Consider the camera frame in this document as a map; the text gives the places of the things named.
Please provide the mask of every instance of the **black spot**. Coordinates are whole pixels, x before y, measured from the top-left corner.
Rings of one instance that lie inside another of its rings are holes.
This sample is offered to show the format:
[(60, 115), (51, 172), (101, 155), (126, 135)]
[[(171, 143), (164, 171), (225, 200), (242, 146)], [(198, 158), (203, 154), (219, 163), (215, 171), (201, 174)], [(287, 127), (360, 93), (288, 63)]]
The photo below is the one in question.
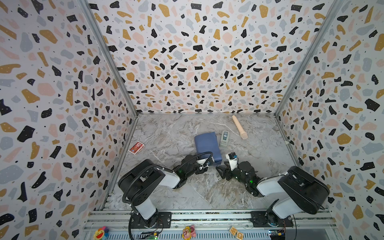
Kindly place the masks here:
[(201, 10), (201, 4), (191, 3), (191, 8), (192, 9)]
[(380, 107), (380, 104), (370, 98), (368, 98), (364, 103), (367, 105), (368, 109), (373, 110), (374, 112)]
[(28, 125), (25, 126), (24, 129), (22, 130), (22, 132), (17, 137), (17, 140), (20, 142), (25, 142), (25, 140), (27, 140), (28, 138), (31, 138), (33, 136), (34, 131), (35, 131), (35, 129), (33, 127), (30, 127)]
[(71, 23), (71, 22), (74, 22), (74, 21), (77, 21), (77, 18), (75, 15), (71, 15), (71, 16), (68, 16), (67, 17), (68, 21)]
[(113, 2), (109, 5), (110, 8), (119, 8), (119, 1)]
[(322, 4), (319, 4), (319, 5), (317, 5), (317, 6), (314, 6), (313, 8), (312, 8), (312, 10), (321, 10), (323, 7), (324, 7), (324, 3), (322, 3)]
[(39, 187), (46, 179), (47, 179), (47, 177), (45, 176), (45, 172), (42, 172), (40, 174), (39, 178), (37, 179), (37, 181), (32, 185), (31, 188)]
[(61, 76), (61, 71), (52, 65), (52, 70), (55, 73), (55, 76)]
[(292, 11), (298, 11), (298, 12), (300, 12), (301, 7), (302, 7), (302, 6), (299, 6), (299, 5), (292, 5), (292, 6), (291, 6), (291, 10), (292, 10)]
[(28, 211), (29, 223), (37, 220), (37, 211), (36, 209), (32, 209)]
[(25, 18), (28, 17), (28, 13), (26, 11), (24, 11), (22, 8), (17, 8), (17, 12), (20, 13), (20, 15), (25, 17)]

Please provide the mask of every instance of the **folded blue towel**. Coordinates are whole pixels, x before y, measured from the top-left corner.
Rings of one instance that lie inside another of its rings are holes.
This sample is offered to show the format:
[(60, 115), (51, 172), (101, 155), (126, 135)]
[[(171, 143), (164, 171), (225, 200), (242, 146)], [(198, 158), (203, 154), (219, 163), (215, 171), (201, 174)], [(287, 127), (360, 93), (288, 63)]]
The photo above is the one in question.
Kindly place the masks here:
[[(220, 149), (218, 148), (215, 132), (203, 133), (195, 136), (195, 145), (197, 153), (212, 152), (214, 162), (220, 164), (223, 158), (221, 157)], [(209, 154), (201, 156), (202, 159), (208, 158)]]

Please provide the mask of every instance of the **gold spot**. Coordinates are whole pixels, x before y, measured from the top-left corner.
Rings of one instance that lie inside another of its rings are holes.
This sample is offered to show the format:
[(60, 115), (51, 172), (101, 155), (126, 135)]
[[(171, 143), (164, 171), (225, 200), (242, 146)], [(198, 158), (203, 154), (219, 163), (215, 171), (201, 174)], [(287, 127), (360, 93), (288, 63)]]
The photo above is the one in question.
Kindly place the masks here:
[(155, 54), (158, 53), (158, 50), (155, 48), (155, 49), (152, 49), (148, 52), (149, 54), (149, 58), (153, 58), (153, 56), (155, 56)]
[(325, 19), (325, 16), (323, 14), (321, 14), (321, 13), (315, 13), (314, 14), (314, 18), (316, 18), (316, 19), (319, 19), (319, 18)]
[(25, 231), (24, 231), (25, 236), (30, 235), (31, 232), (33, 232), (34, 230), (39, 230), (39, 225), (38, 225), (38, 224), (29, 226), (29, 227), (25, 227)]
[(228, 14), (226, 14), (225, 12), (222, 12), (222, 11), (218, 11), (217, 12), (217, 15), (219, 16), (219, 17), (227, 17), (227, 18), (229, 18), (229, 15)]
[(310, 32), (311, 31), (306, 31), (305, 33), (304, 33), (304, 35), (301, 37), (301, 39), (303, 39), (304, 41), (308, 41), (308, 37), (309, 37), (309, 35), (310, 35)]
[(47, 195), (41, 196), (41, 200), (39, 205), (43, 205), (45, 203), (45, 200), (47, 199)]
[(260, 15), (262, 18), (266, 18), (266, 16), (268, 15), (268, 7), (267, 6), (264, 6), (264, 5), (260, 5), (259, 6), (259, 9), (260, 9)]
[(308, 127), (308, 123), (307, 123), (307, 121), (305, 120), (305, 121), (304, 121), (304, 124), (303, 124), (303, 129), (306, 130), (307, 127)]
[(209, 77), (209, 73), (208, 73), (208, 72), (203, 72), (203, 73), (201, 74), (201, 79), (203, 79), (204, 81), (207, 80), (208, 77)]
[(24, 97), (28, 103), (34, 103), (34, 102), (40, 100), (40, 97), (31, 93), (28, 89), (23, 89), (22, 94), (24, 95)]
[(244, 20), (243, 20), (243, 23), (241, 24), (241, 27), (242, 27), (242, 28), (245, 26), (245, 24), (247, 23), (247, 21), (248, 21), (248, 17), (245, 16), (245, 17), (244, 17)]
[(60, 234), (60, 236), (65, 238), (65, 239), (69, 238), (69, 235), (68, 235), (68, 233), (65, 230)]
[(346, 133), (343, 133), (343, 134), (340, 134), (338, 137), (337, 137), (337, 142), (340, 144), (340, 145), (343, 145), (343, 144), (347, 144), (351, 141), (351, 137), (349, 137)]
[(321, 76), (322, 79), (324, 78), (333, 78), (335, 77), (335, 74), (332, 72), (325, 72), (323, 76)]
[(0, 126), (1, 126), (1, 129), (3, 130), (3, 132), (16, 132), (17, 131), (16, 128), (12, 127), (7, 122), (1, 123)]
[(234, 56), (236, 56), (238, 53), (241, 53), (241, 49), (236, 49), (236, 50), (233, 50), (232, 52), (231, 52), (231, 57), (230, 58), (233, 58)]
[(103, 20), (101, 19), (101, 17), (97, 14), (97, 13), (94, 13), (93, 15), (95, 15), (95, 19), (101, 23)]
[(198, 13), (195, 13), (195, 20), (197, 23), (200, 22), (200, 16)]
[(361, 41), (359, 40), (359, 41), (357, 41), (350, 49), (349, 49), (349, 51), (351, 52), (352, 50), (354, 50), (355, 48), (357, 48), (359, 45), (361, 44)]
[(351, 112), (354, 112), (354, 113), (359, 113), (361, 112), (363, 109), (362, 108), (355, 108), (355, 107), (352, 107), (352, 106), (349, 106), (349, 109)]
[(51, 43), (57, 43), (57, 38), (50, 30), (40, 30), (39, 33)]
[(321, 49), (323, 50), (323, 53), (326, 53), (326, 52), (327, 52), (328, 46), (329, 46), (329, 41), (326, 42), (326, 43), (324, 44), (324, 46), (321, 47)]
[(375, 51), (381, 51), (384, 47), (384, 33), (379, 35), (375, 45)]
[(293, 14), (291, 17), (291, 24), (296, 21), (296, 14)]
[(125, 13), (125, 12), (122, 12), (122, 11), (118, 11), (117, 12), (117, 14), (119, 15), (119, 16), (121, 16), (122, 18), (124, 18), (124, 17), (132, 17), (131, 15), (129, 15), (128, 13)]
[(166, 5), (159, 4), (159, 8), (160, 8), (161, 12), (163, 13), (164, 17), (169, 17), (169, 9)]
[(127, 73), (127, 79), (130, 81), (135, 81), (135, 74), (133, 73)]
[(369, 23), (371, 21), (372, 12), (373, 12), (373, 6), (369, 9), (367, 17), (365, 18), (365, 22), (364, 23)]
[(0, 30), (2, 30), (5, 34), (7, 34), (8, 36), (16, 40), (17, 38), (16, 34), (11, 30), (7, 29), (6, 27), (4, 27), (3, 25), (0, 25)]
[(67, 149), (65, 150), (65, 153), (70, 156), (70, 157), (74, 157), (76, 156), (77, 154), (77, 149), (76, 149), (76, 146), (73, 144), (73, 143), (69, 143), (67, 145)]
[(274, 55), (273, 57), (268, 58), (268, 60), (269, 60), (269, 61), (275, 60), (275, 59), (277, 58), (277, 56), (279, 56), (279, 54), (276, 54), (276, 55)]
[(362, 213), (362, 210), (361, 210), (361, 207), (359, 205), (356, 205), (355, 209), (353, 210), (352, 212), (352, 215), (356, 218), (356, 219), (361, 219), (364, 217), (363, 213)]
[(220, 30), (219, 29), (216, 29), (215, 34), (214, 34), (214, 38), (216, 38), (217, 40), (220, 40)]
[(74, 205), (73, 204), (68, 204), (65, 207), (64, 211), (62, 212), (61, 216), (63, 217), (65, 215), (67, 215), (67, 214), (70, 214), (71, 212), (73, 212), (73, 210), (74, 210)]
[(320, 173), (320, 171), (318, 169), (313, 170), (313, 176), (314, 177), (316, 177), (319, 173)]

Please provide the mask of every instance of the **pink spot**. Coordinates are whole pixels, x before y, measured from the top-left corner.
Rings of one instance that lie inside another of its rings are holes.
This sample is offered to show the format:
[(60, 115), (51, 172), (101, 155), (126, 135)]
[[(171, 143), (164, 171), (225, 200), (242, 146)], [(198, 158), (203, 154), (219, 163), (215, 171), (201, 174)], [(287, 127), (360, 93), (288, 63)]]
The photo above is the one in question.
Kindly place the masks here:
[(232, 42), (232, 34), (230, 34), (229, 32), (226, 32), (225, 34), (223, 34), (223, 40), (226, 44), (230, 44)]
[(42, 96), (53, 96), (56, 92), (49, 83), (39, 83), (37, 85), (37, 91)]
[(144, 37), (140, 33), (135, 32), (132, 37), (136, 40), (136, 42), (144, 44)]
[(49, 126), (48, 132), (49, 132), (49, 134), (51, 134), (53, 137), (58, 137), (56, 124), (51, 124), (51, 125)]
[(60, 163), (55, 163), (52, 169), (52, 177), (56, 178), (58, 181), (61, 181), (63, 176), (61, 175), (61, 165)]
[(12, 162), (12, 160), (16, 157), (16, 155), (20, 152), (20, 150), (22, 149), (22, 147), (17, 147), (15, 148), (10, 154), (8, 154), (5, 158), (4, 158), (4, 162)]
[(50, 163), (42, 163), (41, 166), (43, 169), (47, 170), (50, 169), (52, 165)]

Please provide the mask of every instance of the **gray spot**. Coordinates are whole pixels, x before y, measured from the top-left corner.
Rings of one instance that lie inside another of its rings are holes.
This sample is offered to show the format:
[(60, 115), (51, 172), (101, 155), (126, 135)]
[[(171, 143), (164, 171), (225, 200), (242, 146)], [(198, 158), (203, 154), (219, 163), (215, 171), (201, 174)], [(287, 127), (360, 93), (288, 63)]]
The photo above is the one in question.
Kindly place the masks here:
[(144, 13), (148, 11), (148, 4), (149, 4), (148, 0), (145, 0), (137, 9), (139, 10), (139, 12)]
[(175, 27), (172, 24), (166, 24), (166, 28), (170, 31), (170, 33), (177, 33)]
[(370, 58), (364, 58), (363, 61), (364, 63), (362, 65), (362, 69), (366, 72), (369, 72), (371, 69), (372, 60)]
[(351, 221), (349, 220), (348, 216), (346, 214), (343, 215), (343, 224), (346, 229), (349, 228), (349, 224)]
[(84, 46), (84, 43), (80, 40), (80, 37), (78, 35), (72, 34), (72, 37), (75, 42), (80, 43), (81, 45)]
[(342, 90), (340, 90), (340, 100), (342, 102), (344, 102), (345, 100), (347, 100), (349, 98), (349, 89), (348, 88), (343, 88)]
[(45, 188), (39, 191), (39, 193), (43, 192), (52, 192), (55, 190), (56, 183), (50, 183)]
[(72, 59), (73, 58), (73, 54), (70, 51), (66, 50), (66, 49), (63, 49), (61, 51), (60, 55), (62, 55), (63, 57), (66, 57), (68, 59)]
[(70, 129), (72, 129), (73, 131), (75, 131), (77, 129), (77, 127), (79, 126), (71, 115), (67, 116), (67, 121), (68, 121), (68, 127)]
[(340, 187), (346, 193), (354, 193), (353, 189), (345, 185), (343, 182), (340, 183)]
[(18, 103), (21, 101), (21, 99), (18, 97), (18, 96), (14, 96), (13, 98), (11, 98), (12, 102), (14, 103)]
[(85, 211), (87, 209), (88, 203), (86, 202), (85, 204), (81, 205), (79, 207), (79, 210), (77, 212), (77, 215), (79, 215), (81, 212)]
[(178, 50), (176, 50), (176, 51), (173, 52), (173, 56), (174, 56), (176, 59), (178, 59), (178, 60), (183, 59), (183, 54), (182, 54), (180, 51), (178, 51)]
[(92, 84), (94, 83), (93, 78), (92, 78), (91, 75), (85, 75), (85, 77), (84, 77), (84, 82), (85, 82), (86, 84), (90, 84), (90, 85), (92, 85)]
[(0, 184), (6, 184), (21, 177), (23, 170), (17, 165), (11, 165), (0, 170)]
[(31, 122), (37, 122), (37, 118), (39, 117), (39, 113), (32, 111), (32, 110), (27, 110), (29, 116), (31, 117)]
[(27, 33), (22, 33), (22, 40), (20, 42), (20, 49), (26, 53), (33, 48), (32, 41), (29, 39)]
[(54, 58), (51, 58), (51, 57), (49, 57), (50, 59), (51, 59), (51, 61), (52, 62), (54, 62), (54, 63), (56, 63), (56, 64), (61, 64), (61, 59), (60, 58), (57, 58), (57, 57), (54, 57)]
[(371, 24), (371, 25), (368, 25), (368, 26), (364, 26), (364, 27), (361, 27), (361, 28), (357, 29), (356, 33), (358, 35), (365, 35), (374, 27), (375, 27), (374, 24)]
[(364, 150), (365, 154), (369, 155), (378, 151), (381, 151), (384, 149), (384, 146), (381, 143), (368, 143), (364, 147), (362, 147)]
[(187, 18), (186, 19), (186, 24), (187, 24), (187, 26), (189, 26), (189, 28), (191, 30), (193, 30), (193, 22), (191, 21), (191, 19)]
[(367, 215), (367, 217), (373, 217), (373, 212), (369, 209), (366, 209), (365, 210), (365, 215)]
[(257, 52), (255, 53), (255, 58), (256, 58), (257, 60), (262, 60), (263, 57), (264, 57), (264, 53), (263, 53), (262, 51), (257, 51)]
[(246, 11), (248, 11), (250, 6), (251, 6), (251, 1), (248, 1), (246, 4), (244, 4), (239, 8), (239, 13), (245, 13)]
[(47, 25), (46, 21), (42, 17), (40, 17), (39, 15), (37, 16), (36, 22), (40, 23), (41, 26)]
[(14, 82), (13, 79), (0, 79), (0, 86), (11, 87), (11, 84)]
[(22, 208), (20, 208), (18, 214), (20, 217), (25, 217), (25, 212), (26, 212), (26, 206), (23, 206)]
[(267, 30), (264, 24), (258, 26), (261, 34), (266, 34)]
[(280, 24), (279, 24), (279, 26), (281, 27), (281, 29), (282, 29), (282, 31), (285, 31), (285, 26), (287, 25), (287, 23), (285, 22), (285, 20), (283, 19), (281, 22), (280, 22)]
[(373, 90), (372, 90), (372, 89), (364, 89), (364, 90), (362, 91), (362, 95), (363, 95), (364, 97), (371, 96), (372, 93), (373, 93)]

